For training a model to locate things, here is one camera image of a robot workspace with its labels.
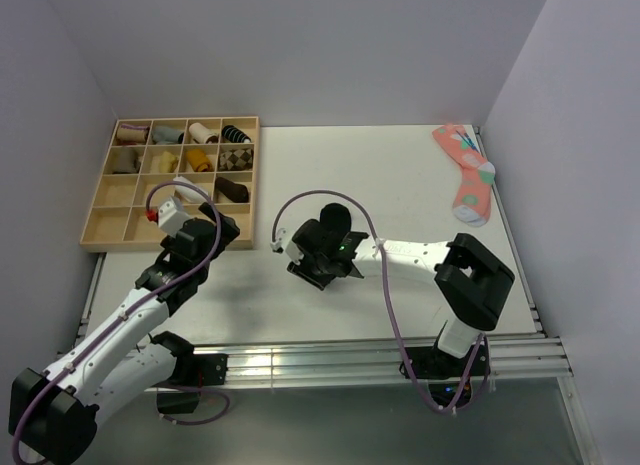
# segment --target folded sock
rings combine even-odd
[[[118,156],[113,164],[113,173],[138,173],[138,153],[133,148],[123,147],[118,150]]]
[[[160,173],[172,173],[178,165],[178,157],[171,152],[164,151],[160,155]]]
[[[491,216],[491,185],[496,171],[493,164],[460,134],[465,134],[462,126],[448,124],[437,128],[433,137],[462,168],[462,182],[453,202],[453,214],[470,226],[480,227]]]
[[[249,189],[246,186],[232,182],[224,177],[216,178],[216,190],[234,203],[247,203],[249,201]]]
[[[230,172],[251,170],[253,168],[253,150],[227,150],[220,154],[218,164],[218,170],[229,170]]]

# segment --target white tabletop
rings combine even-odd
[[[489,222],[472,228],[451,204],[460,169],[431,136],[434,126],[263,128],[258,170],[256,250],[228,251],[211,264],[198,294],[156,332],[171,330],[193,344],[259,344],[392,338],[380,280],[335,280],[324,292],[287,273],[271,253],[273,219],[291,196],[333,189],[360,201],[380,236],[395,240],[451,240],[476,236],[516,273],[494,334],[535,332],[524,288],[495,198]],[[474,137],[471,127],[468,133]],[[295,229],[318,217],[331,197],[292,205],[282,226]],[[353,230],[367,231],[353,207]],[[109,253],[95,294],[89,332],[119,304],[155,253]],[[403,336],[435,337],[449,307],[435,286],[393,280],[392,297]]]

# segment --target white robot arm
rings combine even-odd
[[[350,228],[346,207],[331,204],[320,221],[308,220],[295,233],[279,229],[272,250],[290,258],[289,272],[323,290],[339,277],[380,276],[384,249],[389,276],[435,284],[442,291],[455,319],[444,325],[434,350],[458,365],[481,333],[495,329],[515,277],[473,236],[460,233],[451,242],[414,243],[374,240]],[[447,378],[458,370],[431,366],[433,375],[424,378]]]
[[[168,233],[161,243],[164,250],[136,280],[135,288],[75,349],[42,373],[25,369],[14,380],[9,432],[53,464],[76,461],[109,417],[158,383],[221,384],[219,373],[201,382],[203,369],[216,358],[195,357],[194,347],[170,332],[152,337],[143,350],[127,357],[197,292],[208,277],[207,257],[216,258],[239,235],[235,222],[221,216],[220,241],[212,252],[218,225],[209,204],[200,211],[212,221],[193,219],[175,198],[163,203],[150,219]],[[179,276],[185,279],[166,286]],[[156,296],[145,301],[150,292]]]
[[[456,319],[447,322],[426,355],[413,360],[412,370],[418,378],[460,376],[480,331],[495,328],[513,273],[470,235],[458,234],[451,242],[438,243],[374,240],[366,233],[350,231],[350,215],[340,207],[325,207],[320,221],[309,220],[293,234],[279,230],[273,250],[290,258],[288,271],[320,290],[335,278],[380,275],[382,250],[391,276],[435,283]],[[324,220],[331,215],[324,213],[327,209],[343,214],[343,219],[346,213],[348,223]],[[222,216],[218,224],[221,240],[213,253],[214,214],[209,204],[203,204],[200,211],[212,221],[192,219],[175,198],[160,206],[152,219],[168,233],[161,243],[164,251],[136,280],[135,288],[112,316],[42,373],[26,369],[14,381],[9,432],[52,463],[76,461],[99,427],[147,388],[166,381],[196,385],[203,368],[210,365],[203,360],[215,360],[194,357],[194,347],[170,332],[152,337],[148,346],[127,358],[145,335],[197,292],[208,277],[208,263],[199,268],[206,257],[216,258],[239,235],[235,223]],[[178,276],[188,279],[167,285]],[[150,291],[157,291],[157,296],[142,301]],[[419,362],[425,360],[421,369]],[[213,380],[201,384],[223,383],[218,373],[212,375]]]

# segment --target rolled sock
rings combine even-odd
[[[491,216],[491,185],[495,167],[466,143],[457,130],[461,126],[445,125],[433,132],[442,149],[462,168],[462,182],[453,202],[453,214],[470,226],[482,226]]]
[[[193,185],[194,187],[197,187],[200,190],[202,190],[205,194],[209,195],[204,188],[200,187],[199,185],[196,185],[191,180],[189,180],[188,178],[185,178],[183,176],[176,177],[176,178],[173,179],[173,181],[174,182],[186,183],[188,185]],[[206,201],[202,195],[200,195],[198,192],[196,192],[195,190],[192,190],[190,188],[177,186],[176,187],[176,191],[185,200],[187,200],[188,202],[201,204],[201,203],[204,203]]]
[[[116,131],[116,138],[121,142],[146,143],[149,127],[123,123]]]
[[[222,129],[222,136],[232,143],[251,143],[249,136],[233,125],[227,125]]]
[[[213,172],[211,161],[199,148],[188,150],[185,155],[194,172]]]
[[[189,125],[189,133],[197,143],[218,143],[218,132],[209,130],[201,123],[192,123]]]
[[[164,125],[158,125],[154,127],[152,132],[153,142],[159,143],[182,143],[184,132],[177,128],[165,127]]]

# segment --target pink sock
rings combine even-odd
[[[495,168],[473,150],[462,137],[464,127],[447,124],[433,132],[433,138],[462,167],[462,183],[453,202],[453,214],[466,224],[481,227],[491,216],[491,185]]]

